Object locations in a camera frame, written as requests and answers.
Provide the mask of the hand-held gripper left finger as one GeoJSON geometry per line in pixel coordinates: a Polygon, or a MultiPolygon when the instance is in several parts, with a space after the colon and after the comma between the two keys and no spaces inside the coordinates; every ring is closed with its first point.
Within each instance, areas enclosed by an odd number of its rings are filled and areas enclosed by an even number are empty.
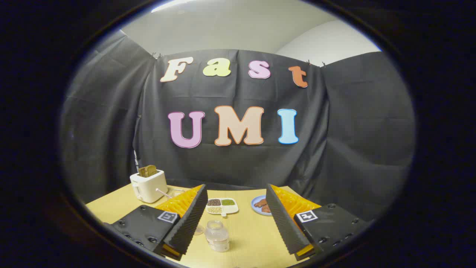
{"type": "Polygon", "coordinates": [[[156,207],[138,206],[112,223],[112,232],[130,244],[180,261],[207,202],[207,187],[202,184],[156,207]]]}

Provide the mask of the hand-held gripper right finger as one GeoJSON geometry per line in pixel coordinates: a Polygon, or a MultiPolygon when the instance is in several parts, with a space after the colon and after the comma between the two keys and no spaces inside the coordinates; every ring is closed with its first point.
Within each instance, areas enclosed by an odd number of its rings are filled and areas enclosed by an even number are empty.
{"type": "Polygon", "coordinates": [[[318,205],[271,184],[266,200],[289,254],[298,261],[333,254],[374,222],[335,203],[318,205]]]}

